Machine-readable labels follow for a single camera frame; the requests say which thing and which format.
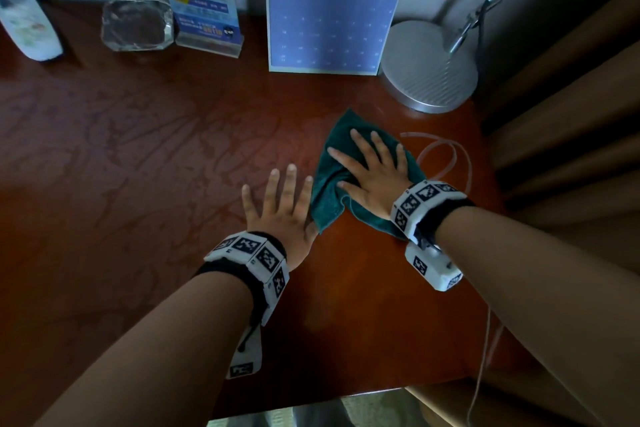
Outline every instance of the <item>cleaning cloth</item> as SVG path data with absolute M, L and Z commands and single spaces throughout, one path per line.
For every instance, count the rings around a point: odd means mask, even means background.
M 381 232 L 388 233 L 394 237 L 406 240 L 403 233 L 391 223 L 391 221 L 378 218 L 374 214 L 365 210 L 360 204 L 353 201 L 344 189 L 337 187 L 340 181 L 347 181 L 358 185 L 358 180 L 342 165 L 327 153 L 328 147 L 333 147 L 346 155 L 353 157 L 360 164 L 367 167 L 364 156 L 355 142 L 351 139 L 349 131 L 355 128 L 360 132 L 373 149 L 375 146 L 371 141 L 371 132 L 377 131 L 380 138 L 391 151 L 396 162 L 396 146 L 398 141 L 387 132 L 380 130 L 377 126 L 367 122 L 358 116 L 351 109 L 340 117 L 329 133 L 329 137 L 324 143 L 323 153 L 320 156 L 320 162 L 316 169 L 316 178 L 314 180 L 314 188 L 311 195 L 311 217 L 316 222 L 320 232 L 331 225 L 344 211 L 348 208 L 358 220 L 367 223 Z M 415 162 L 413 156 L 406 152 L 406 159 L 409 169 L 409 180 L 411 182 L 420 182 L 425 179 L 424 173 Z

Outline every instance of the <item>forearm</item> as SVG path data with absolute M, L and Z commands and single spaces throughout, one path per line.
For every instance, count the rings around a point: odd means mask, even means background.
M 480 208 L 451 213 L 436 242 L 585 406 L 611 425 L 636 422 L 638 276 Z
M 206 425 L 252 307 L 236 277 L 198 275 L 109 348 L 37 427 Z

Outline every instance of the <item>finger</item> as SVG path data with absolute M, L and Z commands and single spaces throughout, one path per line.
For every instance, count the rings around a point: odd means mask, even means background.
M 353 157 L 350 157 L 345 153 L 340 152 L 338 149 L 334 149 L 333 147 L 327 148 L 326 151 L 331 157 L 340 162 L 340 164 L 342 164 L 351 174 L 353 174 L 358 181 L 362 182 L 362 179 L 367 175 L 367 170 L 362 164 L 360 164 Z
M 309 245 L 311 245 L 314 242 L 314 240 L 318 236 L 318 233 L 319 231 L 316 223 L 312 221 L 307 225 L 307 228 L 305 229 L 305 240 Z
M 275 214 L 278 210 L 276 205 L 276 192 L 278 191 L 278 181 L 280 171 L 273 169 L 267 181 L 267 189 L 264 191 L 264 203 L 262 204 L 262 215 Z
M 367 207 L 367 194 L 363 188 L 356 186 L 355 184 L 351 184 L 349 182 L 340 181 L 338 183 L 338 187 L 344 189 L 347 194 L 355 201 L 357 204 L 360 204 L 363 207 Z
M 380 159 L 378 158 L 378 154 L 376 154 L 376 151 L 374 151 L 371 148 L 371 146 L 365 140 L 365 138 L 362 137 L 362 135 L 360 135 L 355 128 L 351 129 L 350 134 L 351 134 L 351 139 L 356 143 L 356 146 L 358 146 L 358 149 L 360 149 L 360 152 L 362 152 L 362 155 L 364 156 L 364 160 L 367 162 L 367 167 L 369 168 L 369 171 L 380 166 Z
M 287 177 L 284 180 L 282 195 L 280 195 L 280 205 L 278 214 L 291 214 L 293 211 L 293 196 L 296 192 L 296 165 L 287 166 Z
M 309 213 L 309 204 L 311 203 L 311 189 L 314 185 L 314 179 L 311 176 L 307 176 L 305 184 L 300 191 L 296 208 L 293 210 L 293 218 L 304 223 L 307 220 L 307 214 Z
M 406 151 L 402 144 L 396 146 L 396 155 L 398 160 L 398 172 L 407 177 L 409 173 L 409 164 L 406 161 Z
M 247 224 L 252 221 L 258 220 L 258 212 L 255 209 L 255 205 L 253 204 L 253 200 L 251 198 L 251 188 L 249 188 L 248 184 L 245 184 L 242 187 L 242 204 L 244 207 L 244 215 L 246 216 Z
M 394 158 L 391 157 L 389 148 L 382 141 L 377 131 L 374 130 L 371 132 L 371 140 L 373 140 L 373 145 L 376 146 L 376 150 L 378 151 L 378 155 L 380 156 L 382 165 L 385 165 L 387 167 L 394 167 Z

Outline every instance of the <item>brown curtain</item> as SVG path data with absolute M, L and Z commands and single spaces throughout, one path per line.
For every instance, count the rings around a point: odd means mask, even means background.
M 640 0 L 612 0 L 478 101 L 512 216 L 640 273 Z

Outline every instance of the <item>reddish-brown desk surface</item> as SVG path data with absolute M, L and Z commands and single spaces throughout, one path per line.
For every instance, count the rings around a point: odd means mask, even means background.
M 351 107 L 398 136 L 457 140 L 471 198 L 501 211 L 470 102 L 404 108 L 377 78 L 269 73 L 264 19 L 239 60 L 186 48 L 115 54 L 94 10 L 49 9 L 69 53 L 39 64 L 0 34 L 0 424 L 26 426 L 102 351 L 243 228 L 240 187 L 273 167 L 312 174 Z M 429 140 L 402 139 L 417 155 Z M 449 162 L 434 151 L 427 175 Z M 463 159 L 446 179 L 463 187 Z M 473 372 L 486 305 L 463 281 L 438 293 L 404 244 L 349 213 L 324 232 L 262 334 L 262 370 L 227 382 L 217 417 Z M 509 335 L 494 365 L 529 357 Z

